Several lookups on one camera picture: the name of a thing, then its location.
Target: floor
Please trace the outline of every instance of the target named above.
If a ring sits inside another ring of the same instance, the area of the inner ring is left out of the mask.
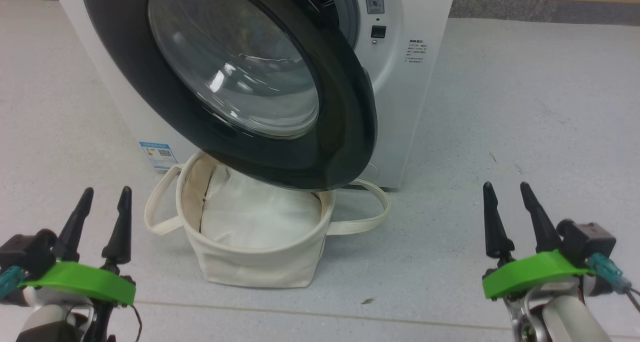
[[[143,341],[510,341],[505,308],[482,293],[495,264],[484,256],[484,181],[496,188],[515,257],[535,248],[519,194],[526,180],[554,221],[597,221],[616,235],[612,258],[640,284],[638,41],[632,26],[450,19],[389,220],[327,240],[310,287],[256,290],[206,282],[182,231],[146,231],[142,211],[160,175],[59,3],[0,0],[2,236],[60,231],[92,186],[80,261],[100,265],[130,185],[134,245],[121,269],[137,282]],[[377,204],[358,190],[338,201],[336,219]],[[589,307],[616,342],[640,340],[626,299]],[[29,313],[0,308],[0,340],[15,340]],[[122,341],[138,328],[131,309],[110,326]]]

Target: washing machine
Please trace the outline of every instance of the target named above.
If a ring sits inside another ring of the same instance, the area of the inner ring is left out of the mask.
[[[400,186],[451,1],[60,0],[150,168],[298,190]]]

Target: washing machine door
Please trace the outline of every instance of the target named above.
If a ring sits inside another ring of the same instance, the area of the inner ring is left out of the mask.
[[[84,0],[132,86],[206,153],[290,189],[364,170],[371,83],[316,0]]]

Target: basket handle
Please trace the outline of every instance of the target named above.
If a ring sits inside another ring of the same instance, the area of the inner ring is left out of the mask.
[[[171,182],[174,181],[174,178],[180,174],[180,171],[183,170],[184,165],[173,165],[162,177],[162,180],[158,183],[158,185],[151,192],[151,196],[149,196],[149,200],[146,201],[146,206],[144,207],[144,224],[146,224],[146,228],[149,231],[155,233],[156,235],[166,235],[167,233],[175,230],[182,226],[182,222],[180,220],[180,216],[172,217],[166,221],[162,221],[158,224],[154,224],[154,220],[156,219],[156,212],[158,211],[158,205],[162,198],[165,196],[167,189],[171,185]]]
[[[371,182],[360,179],[356,179],[350,184],[364,186],[368,189],[368,191],[370,191],[373,196],[380,201],[384,211],[382,211],[378,216],[370,217],[368,219],[331,222],[329,223],[329,229],[326,232],[327,236],[353,235],[355,233],[373,230],[387,219],[387,215],[391,209],[391,201],[389,201],[389,196],[387,196],[380,187],[372,184]]]

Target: laundry basket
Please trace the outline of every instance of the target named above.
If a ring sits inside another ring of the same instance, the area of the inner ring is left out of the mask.
[[[380,215],[356,221],[330,222],[336,205],[336,192],[314,192],[320,200],[320,219],[306,236],[285,246],[266,249],[228,246],[200,233],[205,194],[212,174],[220,165],[202,151],[195,153],[185,165],[174,165],[153,190],[144,210],[147,228],[157,235],[184,227],[204,277],[215,283],[263,288],[307,287],[322,255],[326,236],[371,230],[386,220],[391,207],[389,197],[379,187],[355,180],[352,184],[364,186],[380,201],[384,209]],[[158,205],[178,175],[175,197],[178,216],[156,224],[154,217]]]

